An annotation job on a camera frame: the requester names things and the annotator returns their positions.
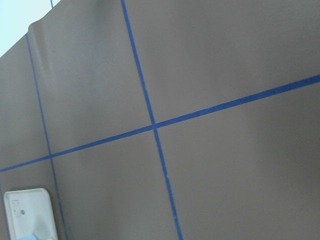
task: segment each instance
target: blue line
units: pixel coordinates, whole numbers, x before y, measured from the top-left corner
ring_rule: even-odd
[[[266,91],[262,91],[262,92],[259,92],[259,93],[256,93],[256,94],[253,94],[253,95],[250,95],[250,96],[242,97],[242,98],[239,98],[239,99],[236,99],[236,100],[233,100],[233,101],[228,101],[228,102],[225,102],[225,103],[222,103],[222,104],[219,104],[219,105],[216,105],[216,106],[212,106],[212,107],[209,107],[209,108],[206,108],[206,109],[202,109],[202,110],[199,110],[199,111],[195,111],[195,112],[192,112],[192,113],[189,113],[189,114],[186,114],[186,115],[178,116],[178,117],[173,118],[173,119],[169,119],[169,120],[166,120],[166,121],[159,122],[159,123],[156,124],[156,126],[157,126],[157,128],[162,128],[162,127],[165,127],[165,126],[168,126],[168,125],[171,125],[171,124],[176,124],[176,123],[179,123],[179,122],[182,122],[182,121],[186,121],[186,120],[189,120],[189,119],[194,119],[194,118],[197,118],[197,117],[200,117],[200,116],[203,116],[203,115],[207,115],[207,114],[211,114],[211,113],[214,113],[214,112],[222,111],[222,110],[229,109],[229,108],[232,108],[232,107],[236,107],[236,106],[239,106],[239,105],[242,105],[242,104],[253,102],[253,101],[256,101],[256,100],[259,100],[259,99],[264,99],[264,98],[271,97],[271,96],[274,96],[274,95],[277,95],[277,94],[282,94],[282,93],[285,93],[285,92],[288,92],[288,91],[291,91],[291,90],[303,88],[303,87],[306,87],[306,86],[309,86],[309,85],[312,85],[312,84],[316,84],[316,83],[320,83],[320,75],[313,76],[313,77],[310,77],[310,78],[307,78],[307,79],[303,79],[303,80],[300,80],[300,81],[296,81],[296,82],[293,82],[293,83],[289,83],[287,85],[279,86],[279,87],[276,87],[276,88],[272,88],[272,89],[269,89],[269,90],[266,90]]]
[[[150,126],[145,126],[145,127],[142,127],[142,128],[136,129],[136,130],[132,130],[132,131],[129,131],[129,132],[126,132],[126,133],[123,133],[123,134],[111,136],[111,137],[104,138],[104,139],[101,139],[101,140],[98,140],[98,141],[90,142],[90,143],[87,143],[87,144],[84,144],[84,145],[81,145],[81,146],[77,146],[77,147],[70,148],[70,149],[67,149],[67,150],[64,150],[64,151],[60,151],[60,152],[52,154],[52,157],[56,158],[56,157],[59,157],[59,156],[62,156],[62,155],[66,155],[66,154],[69,154],[69,153],[73,153],[73,152],[77,152],[77,151],[80,151],[80,150],[83,150],[83,149],[88,149],[88,148],[91,148],[91,147],[94,147],[94,146],[98,146],[98,145],[101,145],[101,144],[113,142],[113,141],[116,141],[116,140],[119,140],[119,139],[124,139],[124,138],[130,137],[130,136],[133,136],[133,135],[137,135],[137,134],[141,134],[141,133],[150,131],[152,129],[153,128],[152,128],[151,125]]]
[[[0,183],[0,198],[1,198],[1,202],[2,202],[3,215],[4,215],[4,218],[5,218],[4,221],[5,221],[5,225],[6,225],[6,232],[7,232],[7,235],[8,235],[8,239],[10,239],[7,212],[6,212],[6,209],[5,209],[5,200],[4,200],[4,194],[2,192],[1,183]]]
[[[62,208],[60,193],[59,193],[59,189],[58,189],[57,175],[56,175],[55,165],[54,165],[54,161],[53,161],[52,154],[51,154],[51,148],[50,148],[50,143],[49,143],[47,126],[46,126],[44,111],[43,111],[42,104],[41,104],[41,98],[40,98],[40,92],[39,92],[39,87],[38,87],[37,75],[36,75],[35,65],[34,65],[32,53],[31,53],[31,47],[30,47],[28,33],[26,34],[26,42],[27,42],[28,51],[29,51],[29,55],[30,55],[30,61],[31,61],[31,66],[32,66],[32,73],[33,73],[35,91],[36,91],[38,104],[39,104],[39,108],[40,108],[43,131],[44,131],[44,134],[45,134],[45,141],[46,141],[46,145],[47,145],[47,148],[48,148],[48,153],[49,153],[49,158],[50,158],[50,163],[51,163],[51,169],[52,169],[52,174],[53,174],[53,180],[54,180],[54,186],[55,186],[55,191],[56,191],[56,195],[57,195],[57,198],[58,198],[59,210],[60,210],[63,229],[64,229],[64,235],[65,235],[66,240],[68,240],[69,238],[68,238],[68,233],[67,233],[67,228],[66,228],[66,222],[65,222],[64,212],[63,212],[63,208]]]
[[[125,19],[126,28],[127,28],[128,35],[129,35],[129,38],[130,38],[130,43],[131,43],[131,47],[132,47],[134,61],[135,61],[136,68],[137,68],[137,71],[138,71],[138,75],[139,75],[139,79],[140,79],[140,83],[141,83],[141,87],[142,87],[142,91],[143,91],[146,107],[148,109],[148,113],[149,113],[149,116],[150,116],[150,121],[151,121],[152,129],[153,129],[153,133],[154,133],[154,138],[155,138],[155,141],[156,141],[156,146],[157,146],[159,157],[160,157],[160,161],[161,161],[162,171],[163,171],[163,175],[164,175],[164,179],[165,179],[165,185],[166,185],[167,192],[168,192],[169,199],[170,199],[170,204],[171,204],[171,209],[172,209],[172,214],[173,214],[173,218],[174,218],[174,223],[175,223],[177,235],[178,235],[179,240],[183,240],[183,235],[182,235],[182,231],[181,231],[179,220],[178,220],[178,214],[177,214],[177,210],[176,210],[174,196],[173,196],[170,180],[169,180],[169,177],[168,177],[166,161],[165,161],[165,157],[164,157],[163,150],[162,150],[162,147],[161,147],[161,142],[160,142],[160,138],[159,138],[159,134],[158,134],[158,129],[157,129],[155,117],[154,117],[154,114],[153,114],[153,111],[152,111],[152,107],[151,107],[151,102],[150,102],[150,99],[149,99],[148,91],[147,91],[147,88],[146,88],[144,75],[143,75],[142,68],[141,68],[141,65],[140,65],[138,52],[137,52],[134,36],[133,36],[133,33],[132,33],[132,29],[131,29],[131,25],[130,25],[130,20],[129,20],[129,16],[128,16],[125,0],[121,0],[121,5],[122,5],[122,10],[123,10],[123,15],[124,15],[124,19]]]
[[[24,167],[24,166],[27,166],[27,165],[30,165],[30,164],[39,163],[39,162],[42,162],[42,161],[47,160],[47,159],[50,159],[50,156],[40,157],[40,158],[31,160],[31,161],[26,161],[26,162],[23,162],[23,163],[20,163],[20,164],[17,164],[17,165],[13,165],[13,166],[9,166],[9,167],[0,169],[0,173],[4,173],[4,172],[7,172],[7,171],[10,171],[10,170],[13,170],[13,169],[21,168],[21,167]]]

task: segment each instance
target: light blue object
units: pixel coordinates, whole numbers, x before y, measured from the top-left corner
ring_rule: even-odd
[[[38,238],[36,238],[36,236],[31,235],[31,236],[25,236],[23,238],[18,238],[17,240],[38,240]]]

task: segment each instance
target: bright white area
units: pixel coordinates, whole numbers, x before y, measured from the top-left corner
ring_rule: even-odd
[[[53,6],[59,1],[52,0]],[[0,57],[51,9],[51,0],[0,0]]]

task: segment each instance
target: gray surface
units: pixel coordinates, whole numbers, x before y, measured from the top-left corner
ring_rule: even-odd
[[[320,1],[128,0],[155,120],[320,74]]]
[[[54,162],[70,239],[177,239],[151,131]]]
[[[54,184],[51,164],[49,160],[32,165],[16,168],[0,174],[0,183],[3,194],[8,191],[44,188],[49,192],[55,226],[59,240],[65,240],[61,215],[59,212],[58,198]],[[1,226],[0,239],[7,239],[6,228]]]
[[[48,155],[26,37],[0,58],[0,169]]]
[[[185,240],[317,240],[320,84],[159,130]]]
[[[150,124],[120,1],[60,2],[29,36],[53,153]]]

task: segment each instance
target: white plate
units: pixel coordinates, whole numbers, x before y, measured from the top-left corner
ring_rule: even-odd
[[[58,240],[47,190],[8,191],[4,194],[4,205],[11,240],[30,235],[39,240]]]

